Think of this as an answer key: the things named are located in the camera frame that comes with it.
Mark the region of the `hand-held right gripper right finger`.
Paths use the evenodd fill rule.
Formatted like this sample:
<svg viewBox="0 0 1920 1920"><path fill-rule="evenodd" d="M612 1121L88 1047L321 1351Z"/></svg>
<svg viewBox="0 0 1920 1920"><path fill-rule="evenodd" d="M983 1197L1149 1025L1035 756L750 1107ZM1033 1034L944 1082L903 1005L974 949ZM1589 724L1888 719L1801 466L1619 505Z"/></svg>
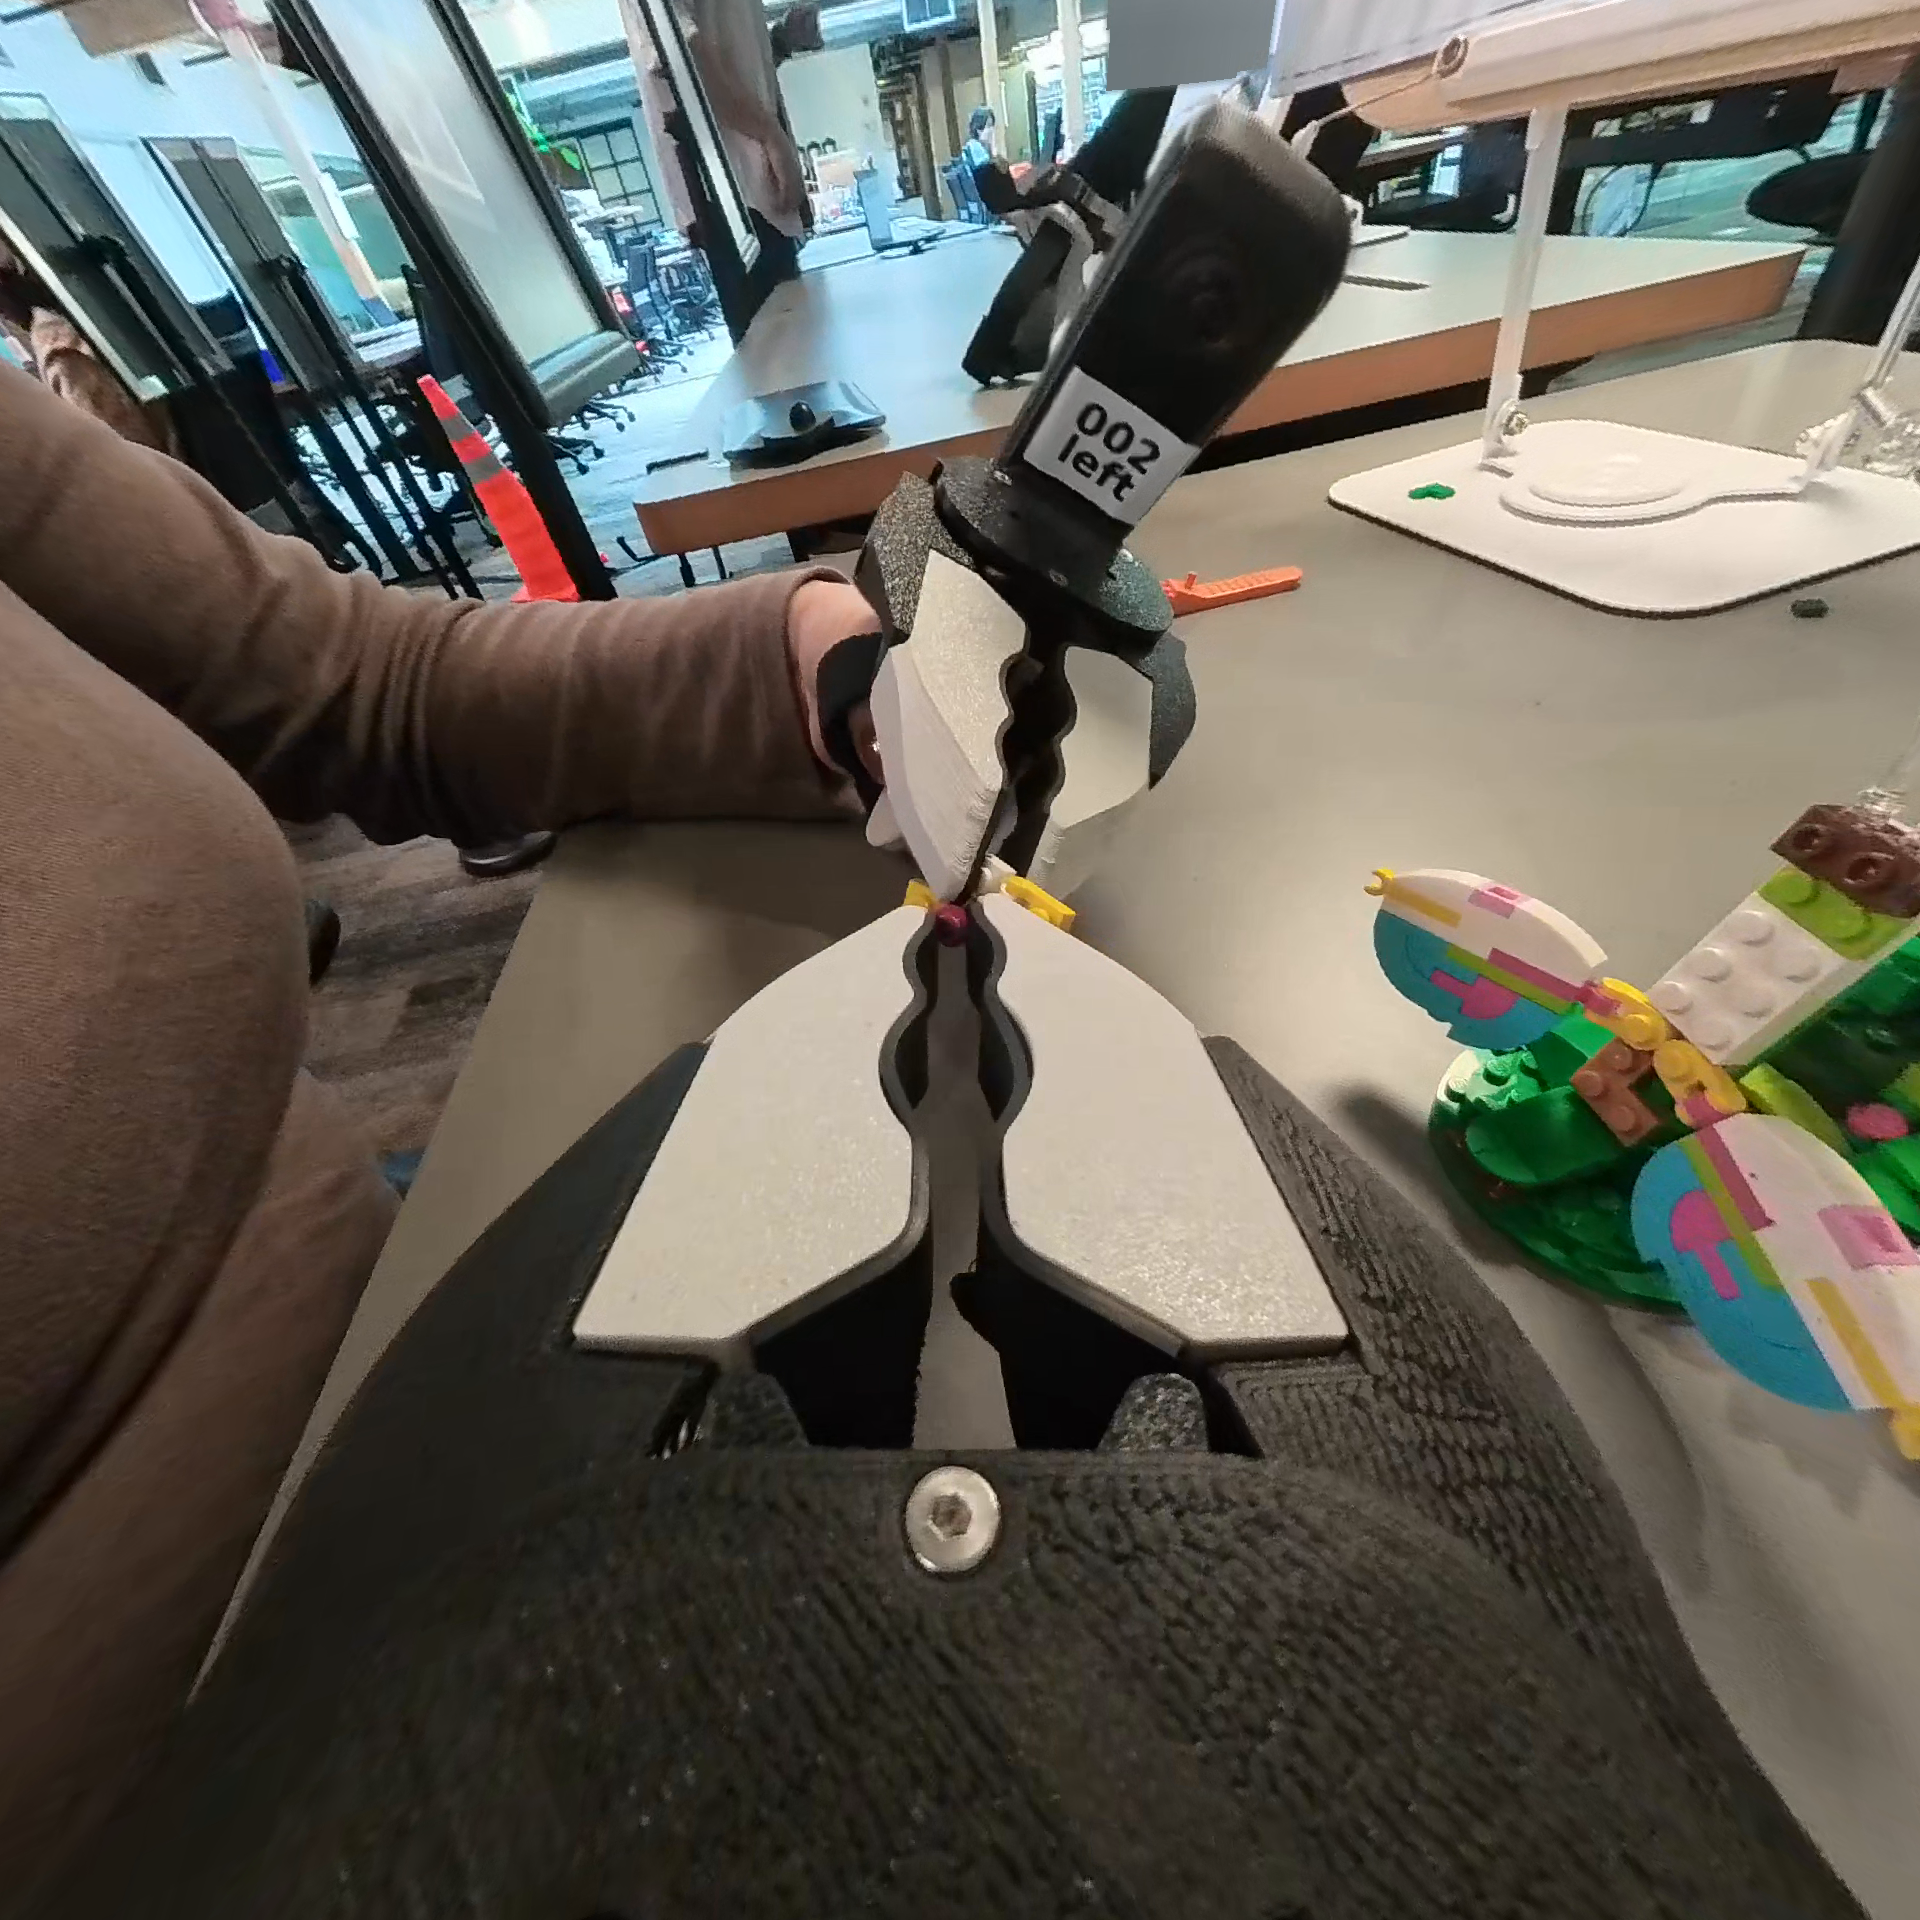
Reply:
<svg viewBox="0 0 1920 1920"><path fill-rule="evenodd" d="M950 1287L999 1357L1019 1449L1094 1449L1126 1393L1351 1338L1307 1233L1196 1025L1025 906L972 909L992 1141Z"/></svg>

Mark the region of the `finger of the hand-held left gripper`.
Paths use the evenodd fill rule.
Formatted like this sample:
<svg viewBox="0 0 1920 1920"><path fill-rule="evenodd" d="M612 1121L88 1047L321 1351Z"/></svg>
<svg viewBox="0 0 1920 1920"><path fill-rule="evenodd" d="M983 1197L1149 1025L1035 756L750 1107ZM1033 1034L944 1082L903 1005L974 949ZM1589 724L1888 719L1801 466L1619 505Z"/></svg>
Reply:
<svg viewBox="0 0 1920 1920"><path fill-rule="evenodd" d="M1065 644L1017 709L1025 755L1001 860L1046 893L1076 893L1148 788L1153 709L1133 664Z"/></svg>
<svg viewBox="0 0 1920 1920"><path fill-rule="evenodd" d="M1028 682L1024 617L957 561L928 556L910 634L870 690L881 791L870 842L895 840L936 901L963 901L1017 827L1003 743Z"/></svg>

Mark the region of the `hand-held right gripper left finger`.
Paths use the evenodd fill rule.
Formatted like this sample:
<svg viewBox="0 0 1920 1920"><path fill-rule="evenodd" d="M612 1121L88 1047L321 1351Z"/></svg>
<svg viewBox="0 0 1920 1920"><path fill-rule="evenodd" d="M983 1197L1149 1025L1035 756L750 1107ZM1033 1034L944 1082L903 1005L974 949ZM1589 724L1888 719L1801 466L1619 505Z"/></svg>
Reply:
<svg viewBox="0 0 1920 1920"><path fill-rule="evenodd" d="M929 1309L929 906L774 978L703 1045L575 1347L774 1379L808 1443L911 1444Z"/></svg>

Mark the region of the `small yellow lego assembly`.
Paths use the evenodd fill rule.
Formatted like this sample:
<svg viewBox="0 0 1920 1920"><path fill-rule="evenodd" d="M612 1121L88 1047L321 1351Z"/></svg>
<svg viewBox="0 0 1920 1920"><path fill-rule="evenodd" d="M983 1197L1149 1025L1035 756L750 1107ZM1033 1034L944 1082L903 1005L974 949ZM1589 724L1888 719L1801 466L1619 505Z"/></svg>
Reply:
<svg viewBox="0 0 1920 1920"><path fill-rule="evenodd" d="M981 899L1007 897L1024 913L1054 925L1055 931L1071 932L1076 920L1075 909L1063 899L1055 899L1030 877L1014 874L1014 869L996 855L985 857L975 877L975 893ZM939 901L923 881L908 883L901 906L929 917L941 945L952 947L969 940L972 907L966 904Z"/></svg>

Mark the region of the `person's left forearm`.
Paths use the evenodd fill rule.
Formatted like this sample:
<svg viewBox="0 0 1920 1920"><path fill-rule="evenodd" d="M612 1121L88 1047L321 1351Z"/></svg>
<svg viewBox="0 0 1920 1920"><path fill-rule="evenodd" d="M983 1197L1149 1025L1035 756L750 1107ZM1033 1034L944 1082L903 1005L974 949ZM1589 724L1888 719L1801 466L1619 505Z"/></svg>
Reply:
<svg viewBox="0 0 1920 1920"><path fill-rule="evenodd" d="M283 821L480 845L599 821L821 821L803 570L670 599L448 601L344 576L5 371L5 587Z"/></svg>

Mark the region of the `green butterfly lego build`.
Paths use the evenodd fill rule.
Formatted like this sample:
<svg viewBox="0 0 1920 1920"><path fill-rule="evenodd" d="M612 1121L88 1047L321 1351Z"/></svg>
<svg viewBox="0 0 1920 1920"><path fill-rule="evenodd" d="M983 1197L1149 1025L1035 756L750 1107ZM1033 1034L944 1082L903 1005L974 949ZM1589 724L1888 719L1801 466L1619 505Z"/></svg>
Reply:
<svg viewBox="0 0 1920 1920"><path fill-rule="evenodd" d="M1460 1045L1425 1132L1485 1226L1916 1461L1913 805L1888 784L1811 805L1768 851L1648 987L1472 872L1376 872L1376 963Z"/></svg>

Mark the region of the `person's left hand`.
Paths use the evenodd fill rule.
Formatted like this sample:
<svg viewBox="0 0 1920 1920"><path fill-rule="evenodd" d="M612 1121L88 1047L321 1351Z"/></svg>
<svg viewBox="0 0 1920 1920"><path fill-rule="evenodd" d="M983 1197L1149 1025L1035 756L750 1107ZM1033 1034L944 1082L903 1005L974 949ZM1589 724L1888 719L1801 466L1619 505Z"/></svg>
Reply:
<svg viewBox="0 0 1920 1920"><path fill-rule="evenodd" d="M884 635L873 607L840 579L804 581L787 608L787 652L816 759L873 810L884 787L873 722Z"/></svg>

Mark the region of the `black bag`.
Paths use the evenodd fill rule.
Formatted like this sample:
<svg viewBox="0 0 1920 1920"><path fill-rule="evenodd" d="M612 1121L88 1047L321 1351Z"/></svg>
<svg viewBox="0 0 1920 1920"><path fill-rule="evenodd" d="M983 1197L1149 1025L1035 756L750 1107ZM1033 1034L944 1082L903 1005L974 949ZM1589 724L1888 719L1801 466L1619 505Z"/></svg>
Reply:
<svg viewBox="0 0 1920 1920"><path fill-rule="evenodd" d="M995 159L974 169L974 183L988 213L1014 231L1019 253L972 335L963 371L981 388L1012 387L1045 371L1054 335L1085 290L1088 263L1112 244L1123 213L1070 164L1014 171Z"/></svg>

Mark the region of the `wooden office table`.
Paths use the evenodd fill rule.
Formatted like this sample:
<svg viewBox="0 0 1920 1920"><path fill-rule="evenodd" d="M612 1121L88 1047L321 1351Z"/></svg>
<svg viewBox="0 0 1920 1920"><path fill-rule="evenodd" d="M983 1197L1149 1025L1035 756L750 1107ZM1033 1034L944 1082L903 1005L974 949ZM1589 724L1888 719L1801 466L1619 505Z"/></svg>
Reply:
<svg viewBox="0 0 1920 1920"><path fill-rule="evenodd" d="M1209 464L1473 417L1494 362L1513 243L1417 231L1365 243L1328 308L1244 403ZM870 514L903 473L990 453L1021 394L963 371L1017 243L988 236L920 256L862 259L776 288L717 372L663 466L637 483L654 552L696 553ZM1776 315L1797 243L1551 236L1534 287L1521 371L1542 387L1592 357L1689 340ZM848 381L878 434L791 466L725 458L750 397Z"/></svg>

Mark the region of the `black conference speaker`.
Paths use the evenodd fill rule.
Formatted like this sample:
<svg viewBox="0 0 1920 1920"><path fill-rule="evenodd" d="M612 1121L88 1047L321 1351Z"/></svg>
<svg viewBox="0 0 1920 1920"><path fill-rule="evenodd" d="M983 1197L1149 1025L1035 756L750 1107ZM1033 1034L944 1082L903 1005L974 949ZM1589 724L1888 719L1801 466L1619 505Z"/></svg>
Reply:
<svg viewBox="0 0 1920 1920"><path fill-rule="evenodd" d="M721 421L721 458L741 466L791 466L881 428L884 411L857 385L808 381L732 407Z"/></svg>

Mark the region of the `orange traffic cone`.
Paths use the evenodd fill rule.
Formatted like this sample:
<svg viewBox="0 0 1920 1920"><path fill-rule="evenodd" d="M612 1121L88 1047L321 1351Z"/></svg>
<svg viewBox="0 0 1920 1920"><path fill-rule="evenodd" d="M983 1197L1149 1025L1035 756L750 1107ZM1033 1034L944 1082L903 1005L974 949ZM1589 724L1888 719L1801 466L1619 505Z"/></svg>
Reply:
<svg viewBox="0 0 1920 1920"><path fill-rule="evenodd" d="M583 593L572 579L527 487L500 463L488 440L431 376L421 376L415 388L431 418L436 418L468 492L518 573L511 601L580 604Z"/></svg>

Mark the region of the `grey office chair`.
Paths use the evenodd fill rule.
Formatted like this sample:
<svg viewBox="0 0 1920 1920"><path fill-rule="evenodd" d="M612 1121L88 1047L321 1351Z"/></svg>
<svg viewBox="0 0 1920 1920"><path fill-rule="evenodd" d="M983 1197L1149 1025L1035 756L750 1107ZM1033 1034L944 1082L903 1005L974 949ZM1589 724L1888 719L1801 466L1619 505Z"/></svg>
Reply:
<svg viewBox="0 0 1920 1920"><path fill-rule="evenodd" d="M413 301L413 322L430 376L476 425L496 425L496 410L488 407L486 395L468 378L456 335L445 320L430 280L413 265L405 265L399 274ZM569 464L575 473L588 473L589 464L605 459L607 449L589 434L572 432L567 421L592 417L609 421L617 432L628 428L627 417L604 400L605 394L620 391L637 378L639 362L635 353L624 347L624 355L627 359L620 359L612 351L592 353L577 368L559 368L555 376L555 391L547 397L555 417L544 428L544 444L559 464Z"/></svg>

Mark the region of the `white lamp base stand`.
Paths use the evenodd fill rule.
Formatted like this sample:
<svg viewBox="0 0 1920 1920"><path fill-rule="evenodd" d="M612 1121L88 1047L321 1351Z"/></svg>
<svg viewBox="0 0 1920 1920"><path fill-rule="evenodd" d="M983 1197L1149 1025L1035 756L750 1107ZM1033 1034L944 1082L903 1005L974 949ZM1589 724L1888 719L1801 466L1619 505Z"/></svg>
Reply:
<svg viewBox="0 0 1920 1920"><path fill-rule="evenodd" d="M1916 410L1893 378L1916 329L1909 273L1840 411L1793 453L1598 418L1527 424L1521 357L1572 109L1776 80L1916 51L1916 5L1276 5L1267 90L1334 82L1376 131L1527 109L1518 227L1477 441L1360 472L1328 504L1580 607L1693 617L1913 553Z"/></svg>

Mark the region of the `person's leg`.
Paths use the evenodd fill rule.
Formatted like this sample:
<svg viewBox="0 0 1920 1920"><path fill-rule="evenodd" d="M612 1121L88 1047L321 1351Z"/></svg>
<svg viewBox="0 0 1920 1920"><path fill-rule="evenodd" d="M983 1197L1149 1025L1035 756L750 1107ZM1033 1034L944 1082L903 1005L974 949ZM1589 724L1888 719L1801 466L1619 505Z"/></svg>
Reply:
<svg viewBox="0 0 1920 1920"><path fill-rule="evenodd" d="M5 1563L5 1821L79 1817L164 1740L399 1208L308 1073L262 1188L128 1417Z"/></svg>

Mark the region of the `person's torso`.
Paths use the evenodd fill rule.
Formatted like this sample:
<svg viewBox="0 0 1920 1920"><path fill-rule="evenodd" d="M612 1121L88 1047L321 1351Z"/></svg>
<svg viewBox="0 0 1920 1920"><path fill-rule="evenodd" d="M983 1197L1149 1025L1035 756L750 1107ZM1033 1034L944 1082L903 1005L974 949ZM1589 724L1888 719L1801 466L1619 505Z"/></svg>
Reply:
<svg viewBox="0 0 1920 1920"><path fill-rule="evenodd" d="M280 833L5 589L5 1549L129 1410L248 1211L304 1045Z"/></svg>

